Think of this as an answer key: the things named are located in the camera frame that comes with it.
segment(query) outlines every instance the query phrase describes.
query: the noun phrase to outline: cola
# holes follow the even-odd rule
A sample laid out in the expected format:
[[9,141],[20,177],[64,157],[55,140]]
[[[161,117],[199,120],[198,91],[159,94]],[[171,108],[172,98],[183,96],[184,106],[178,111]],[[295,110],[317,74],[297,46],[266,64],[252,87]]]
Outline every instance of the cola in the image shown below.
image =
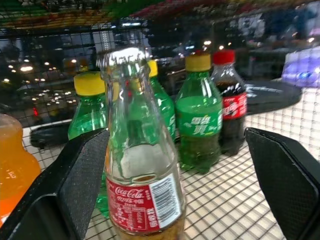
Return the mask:
[[213,55],[213,63],[211,79],[221,93],[223,104],[219,144],[223,154],[234,156],[238,154],[245,140],[246,87],[234,68],[235,52],[233,50],[216,52]]

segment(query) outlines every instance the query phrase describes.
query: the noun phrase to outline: green plastic bottle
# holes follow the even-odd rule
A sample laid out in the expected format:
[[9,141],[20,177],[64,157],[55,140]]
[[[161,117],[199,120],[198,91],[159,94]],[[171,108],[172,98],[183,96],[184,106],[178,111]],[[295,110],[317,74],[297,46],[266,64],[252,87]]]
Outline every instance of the green plastic bottle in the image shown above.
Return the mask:
[[164,120],[164,125],[167,127],[170,136],[174,141],[176,138],[176,115],[174,102],[158,82],[157,62],[154,60],[150,60],[148,61],[148,65],[150,68],[150,85],[154,93],[155,101],[159,106],[160,114],[162,115]]
[[[74,77],[74,88],[76,94],[80,96],[80,101],[69,126],[69,140],[96,129],[106,128],[108,125],[105,84],[100,78],[100,72],[91,71],[78,74]],[[102,174],[95,207],[103,216],[109,217],[105,173]]]
[[176,99],[177,125],[181,138],[181,167],[201,174],[219,160],[222,128],[222,98],[210,80],[210,55],[185,58],[187,78]]

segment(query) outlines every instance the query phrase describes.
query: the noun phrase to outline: coca-cola logo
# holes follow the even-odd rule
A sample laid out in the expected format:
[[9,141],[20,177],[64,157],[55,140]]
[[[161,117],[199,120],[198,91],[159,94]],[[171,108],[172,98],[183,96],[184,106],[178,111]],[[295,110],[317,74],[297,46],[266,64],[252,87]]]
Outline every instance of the coca-cola logo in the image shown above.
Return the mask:
[[124,190],[121,187],[117,187],[115,189],[115,193],[117,195],[121,195],[123,197],[131,198],[131,199],[143,199],[143,189],[131,189],[131,190]]
[[229,106],[226,106],[223,109],[223,115],[231,115],[234,116],[237,113],[238,104],[236,102],[231,103]]

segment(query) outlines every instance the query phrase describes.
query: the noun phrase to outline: glass bottle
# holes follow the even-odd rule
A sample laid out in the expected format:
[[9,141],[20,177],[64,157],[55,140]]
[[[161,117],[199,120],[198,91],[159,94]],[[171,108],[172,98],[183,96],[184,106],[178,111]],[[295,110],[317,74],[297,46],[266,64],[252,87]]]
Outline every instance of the glass bottle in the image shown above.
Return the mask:
[[218,51],[213,55],[212,80],[222,95],[223,123],[219,143],[223,154],[238,154],[245,140],[247,93],[245,83],[237,74],[235,52]]
[[210,55],[197,53],[185,58],[186,80],[176,98],[177,125],[181,138],[183,169],[205,174],[217,163],[222,127],[222,99],[210,81]]
[[[76,94],[80,96],[80,101],[69,126],[69,140],[96,129],[106,128],[108,124],[105,83],[101,80],[100,72],[90,71],[76,75],[74,88]],[[104,173],[101,177],[100,192],[95,207],[104,217],[108,218],[107,186]]]
[[178,154],[148,83],[145,52],[112,51],[102,65],[110,109],[105,172],[118,238],[182,240],[186,203]]
[[0,114],[0,227],[41,173],[37,159],[22,145],[20,122]]
[[158,82],[157,62],[149,60],[148,65],[150,67],[150,85],[154,93],[155,101],[158,104],[160,114],[163,117],[164,125],[168,128],[171,138],[174,141],[176,138],[176,114],[174,102]]

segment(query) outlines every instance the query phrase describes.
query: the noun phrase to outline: red label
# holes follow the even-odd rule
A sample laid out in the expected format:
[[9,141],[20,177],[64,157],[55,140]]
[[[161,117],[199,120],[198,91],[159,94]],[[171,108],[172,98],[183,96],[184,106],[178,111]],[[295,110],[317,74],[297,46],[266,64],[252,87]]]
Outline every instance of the red label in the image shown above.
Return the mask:
[[181,215],[172,174],[142,186],[123,186],[107,179],[107,191],[110,217],[130,232],[158,231]]
[[223,98],[223,119],[237,119],[247,113],[247,93]]

